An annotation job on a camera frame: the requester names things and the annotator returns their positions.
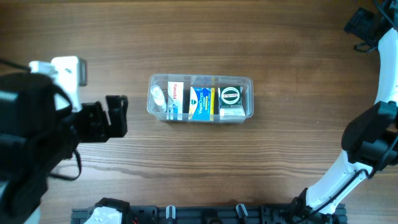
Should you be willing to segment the green round-label box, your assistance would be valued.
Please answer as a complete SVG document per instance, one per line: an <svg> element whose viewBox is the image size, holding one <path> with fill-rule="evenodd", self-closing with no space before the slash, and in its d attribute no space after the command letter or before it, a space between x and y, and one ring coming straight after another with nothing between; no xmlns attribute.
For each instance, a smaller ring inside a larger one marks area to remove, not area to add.
<svg viewBox="0 0 398 224"><path fill-rule="evenodd" d="M225 86L218 88L220 108L235 108L243 105L241 86Z"/></svg>

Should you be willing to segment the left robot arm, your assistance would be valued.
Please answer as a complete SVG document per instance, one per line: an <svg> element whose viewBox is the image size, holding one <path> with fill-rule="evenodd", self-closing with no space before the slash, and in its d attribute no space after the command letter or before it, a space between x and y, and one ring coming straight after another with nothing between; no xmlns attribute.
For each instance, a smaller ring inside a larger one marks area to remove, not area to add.
<svg viewBox="0 0 398 224"><path fill-rule="evenodd" d="M108 95L106 102L107 111L96 101L74 112L71 99L46 75L1 76L1 223L25 223L39 209L49 177L76 180L52 171L72 157L81 166L80 143L126 135L127 97Z"/></svg>

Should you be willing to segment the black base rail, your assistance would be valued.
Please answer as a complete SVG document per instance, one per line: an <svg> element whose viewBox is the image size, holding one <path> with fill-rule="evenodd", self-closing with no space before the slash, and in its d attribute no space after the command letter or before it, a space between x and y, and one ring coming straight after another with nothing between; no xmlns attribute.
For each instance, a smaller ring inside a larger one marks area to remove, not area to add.
<svg viewBox="0 0 398 224"><path fill-rule="evenodd" d="M239 217L235 206L228 207L176 207L175 219L167 218L166 207L131 206L134 221L129 223L295 223L301 218L294 217L287 221L288 211L283 210L287 204L245 205L247 215ZM93 214L94 207L73 209L70 223L84 223ZM345 204L339 204L335 213L326 215L325 223L347 224ZM314 215L300 223L318 223L323 221L321 215Z"/></svg>

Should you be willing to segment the white pouch packet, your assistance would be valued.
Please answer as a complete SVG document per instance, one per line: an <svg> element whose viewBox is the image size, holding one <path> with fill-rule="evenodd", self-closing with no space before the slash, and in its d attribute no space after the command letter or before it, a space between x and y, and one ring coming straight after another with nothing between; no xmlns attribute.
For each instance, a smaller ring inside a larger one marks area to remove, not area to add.
<svg viewBox="0 0 398 224"><path fill-rule="evenodd" d="M235 108L220 108L219 106L220 120L228 119L240 119L245 117L243 105Z"/></svg>

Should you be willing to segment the clear plastic container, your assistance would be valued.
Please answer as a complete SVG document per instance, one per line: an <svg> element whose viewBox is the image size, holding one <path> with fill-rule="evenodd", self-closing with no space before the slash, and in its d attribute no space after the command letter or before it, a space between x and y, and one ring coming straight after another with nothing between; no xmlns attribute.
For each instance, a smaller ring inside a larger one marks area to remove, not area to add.
<svg viewBox="0 0 398 224"><path fill-rule="evenodd" d="M161 121L176 121L167 119L167 112L161 113L153 101L150 93L150 88L153 85L160 86L166 91L166 98L168 100L168 82L183 82L183 115L184 122L202 122L202 123L242 123L254 114L254 93L253 81L248 77L234 77L234 76L219 76L219 75L189 75L189 74L155 74L149 80L147 110ZM220 120L219 114L219 98L218 88L225 86L241 86L243 88L243 108L245 117L240 119ZM208 121L193 121L188 119L189 100L190 100L190 87L200 88L214 88L215 89L215 103L214 103L214 120Z"/></svg>

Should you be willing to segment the white spray bottle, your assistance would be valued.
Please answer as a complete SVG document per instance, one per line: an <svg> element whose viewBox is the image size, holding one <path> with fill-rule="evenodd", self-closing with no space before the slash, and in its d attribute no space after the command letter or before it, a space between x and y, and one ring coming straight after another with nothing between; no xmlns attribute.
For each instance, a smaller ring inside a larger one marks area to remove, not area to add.
<svg viewBox="0 0 398 224"><path fill-rule="evenodd" d="M158 110L161 113L166 113L167 112L167 98L166 98L166 91L163 90L160 86L158 85L153 85L150 88L150 93L153 97L153 101L158 107Z"/></svg>

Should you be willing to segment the blue VapoDrops box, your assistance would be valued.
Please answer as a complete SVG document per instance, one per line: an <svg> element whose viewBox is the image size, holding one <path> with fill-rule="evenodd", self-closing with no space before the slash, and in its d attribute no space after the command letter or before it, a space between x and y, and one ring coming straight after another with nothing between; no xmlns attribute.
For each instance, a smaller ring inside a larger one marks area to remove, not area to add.
<svg viewBox="0 0 398 224"><path fill-rule="evenodd" d="M193 121L214 120L215 89L190 87L188 119Z"/></svg>

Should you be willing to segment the white Panadol box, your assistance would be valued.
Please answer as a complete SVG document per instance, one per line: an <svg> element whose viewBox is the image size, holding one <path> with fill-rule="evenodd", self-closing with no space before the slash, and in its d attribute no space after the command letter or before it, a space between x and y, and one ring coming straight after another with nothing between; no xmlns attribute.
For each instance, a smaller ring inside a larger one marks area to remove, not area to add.
<svg viewBox="0 0 398 224"><path fill-rule="evenodd" d="M183 91L183 82L168 82L167 119L183 119Z"/></svg>

